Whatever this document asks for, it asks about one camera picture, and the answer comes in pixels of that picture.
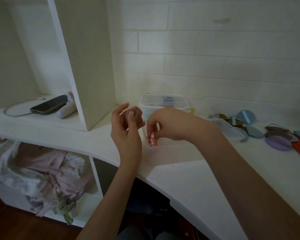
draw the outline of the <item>gray pants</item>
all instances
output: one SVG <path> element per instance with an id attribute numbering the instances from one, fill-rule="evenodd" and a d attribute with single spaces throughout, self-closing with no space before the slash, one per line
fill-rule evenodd
<path id="1" fill-rule="evenodd" d="M 169 232 L 160 233 L 155 240 L 180 240 L 177 235 Z M 124 229 L 117 237 L 117 240 L 153 240 L 150 234 L 144 229 L 130 226 Z"/>

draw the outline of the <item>wooden floor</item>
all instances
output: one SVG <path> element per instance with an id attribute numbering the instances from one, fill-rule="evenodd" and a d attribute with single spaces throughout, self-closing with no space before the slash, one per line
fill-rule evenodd
<path id="1" fill-rule="evenodd" d="M 0 240 L 73 240 L 81 228 L 4 205 L 0 201 Z"/>

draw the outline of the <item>light blue tape strip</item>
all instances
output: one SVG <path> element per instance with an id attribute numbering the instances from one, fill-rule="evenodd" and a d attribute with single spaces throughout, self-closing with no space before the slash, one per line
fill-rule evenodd
<path id="1" fill-rule="evenodd" d="M 247 113 L 243 110 L 243 111 L 242 111 L 242 114 L 243 114 L 244 118 L 246 119 L 247 124 L 250 124 L 250 120 L 249 120 L 249 118 L 248 118 Z"/>

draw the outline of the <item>purple round disc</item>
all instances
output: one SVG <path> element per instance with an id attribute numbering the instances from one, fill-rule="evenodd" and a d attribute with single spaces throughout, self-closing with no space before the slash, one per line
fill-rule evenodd
<path id="1" fill-rule="evenodd" d="M 269 136 L 265 138 L 265 141 L 269 146 L 280 151 L 289 151 L 292 149 L 291 142 L 281 136 Z"/>

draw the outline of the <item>person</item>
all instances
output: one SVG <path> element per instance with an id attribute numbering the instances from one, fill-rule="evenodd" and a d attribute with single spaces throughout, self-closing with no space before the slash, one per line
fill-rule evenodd
<path id="1" fill-rule="evenodd" d="M 123 112 L 128 105 L 117 107 L 111 117 L 111 137 L 120 155 L 119 169 L 77 240 L 117 238 L 142 158 L 138 129 L 145 125 L 140 118 L 135 118 L 138 108 Z M 252 169 L 215 124 L 165 107 L 156 110 L 148 119 L 149 137 L 152 132 L 156 133 L 157 139 L 186 140 L 197 147 L 248 239 L 300 240 L 300 216 Z"/>

